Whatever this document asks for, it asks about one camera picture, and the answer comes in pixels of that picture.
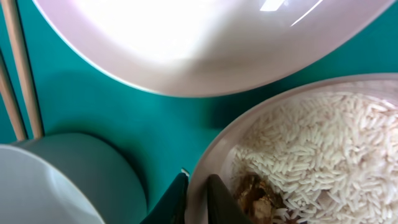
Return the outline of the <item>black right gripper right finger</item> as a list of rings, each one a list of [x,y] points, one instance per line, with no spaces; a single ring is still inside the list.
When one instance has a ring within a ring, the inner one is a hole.
[[[209,224],[252,224],[217,174],[207,179],[207,210]]]

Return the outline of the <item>white rice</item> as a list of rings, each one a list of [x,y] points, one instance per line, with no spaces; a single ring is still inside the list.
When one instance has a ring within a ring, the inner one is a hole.
[[[233,149],[231,187],[257,174],[282,197],[274,222],[397,222],[397,105],[347,91],[269,106]]]

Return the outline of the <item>pink bowl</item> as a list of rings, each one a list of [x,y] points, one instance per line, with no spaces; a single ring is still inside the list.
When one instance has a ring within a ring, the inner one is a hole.
[[[187,192],[185,222],[188,224],[208,222],[206,180],[209,175],[218,174],[224,183],[229,185],[228,176],[231,172],[228,169],[232,161],[230,150],[237,145],[239,139],[260,115],[286,99],[296,99],[319,91],[351,91],[384,98],[390,103],[397,104],[397,74],[350,75],[302,85],[266,99],[238,116],[214,138],[192,172]]]

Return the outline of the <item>brown food piece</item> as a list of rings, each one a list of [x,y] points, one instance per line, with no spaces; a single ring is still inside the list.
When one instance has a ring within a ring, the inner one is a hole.
[[[281,196],[254,173],[240,178],[233,197],[255,224],[271,224],[275,216],[281,216],[287,211]]]

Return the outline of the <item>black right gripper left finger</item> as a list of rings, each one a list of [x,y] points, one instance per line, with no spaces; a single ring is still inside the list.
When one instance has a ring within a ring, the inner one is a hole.
[[[188,176],[181,172],[140,224],[184,224]]]

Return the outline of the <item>grey round bowl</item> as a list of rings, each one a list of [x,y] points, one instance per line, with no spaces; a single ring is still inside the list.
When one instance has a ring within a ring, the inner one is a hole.
[[[112,146],[80,133],[1,145],[1,223],[140,223],[142,184]]]

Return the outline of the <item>white round plate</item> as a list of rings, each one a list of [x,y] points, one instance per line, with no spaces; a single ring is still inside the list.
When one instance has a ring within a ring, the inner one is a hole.
[[[106,76],[167,96],[222,96],[331,53],[392,0],[36,0],[57,35]]]

